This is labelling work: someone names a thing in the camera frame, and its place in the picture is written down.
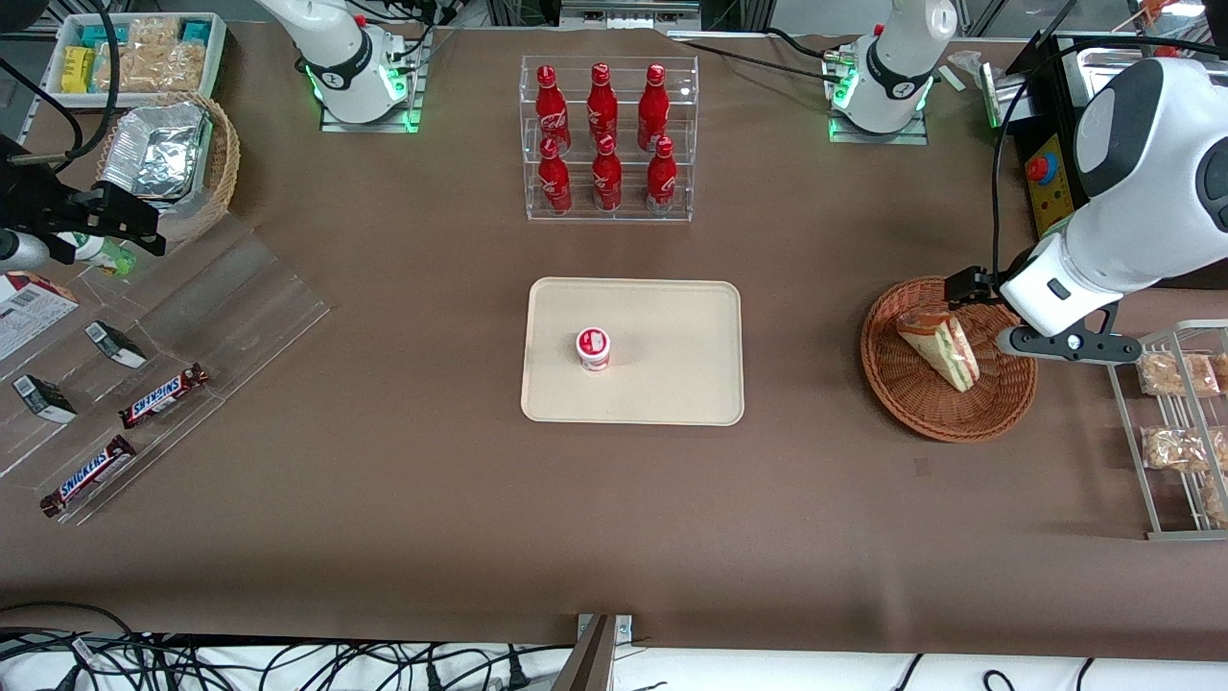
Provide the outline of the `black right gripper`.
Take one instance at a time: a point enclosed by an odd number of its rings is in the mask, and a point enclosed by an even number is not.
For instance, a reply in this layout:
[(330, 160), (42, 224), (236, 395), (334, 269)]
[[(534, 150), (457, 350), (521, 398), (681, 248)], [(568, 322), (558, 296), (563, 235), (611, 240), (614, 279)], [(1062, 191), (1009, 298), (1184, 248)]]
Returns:
[(158, 210), (111, 182), (96, 182), (88, 191), (59, 184), (42, 214), (42, 236), (50, 258), (76, 261), (76, 250), (61, 232), (129, 241), (145, 253), (165, 255), (167, 241), (158, 233)]

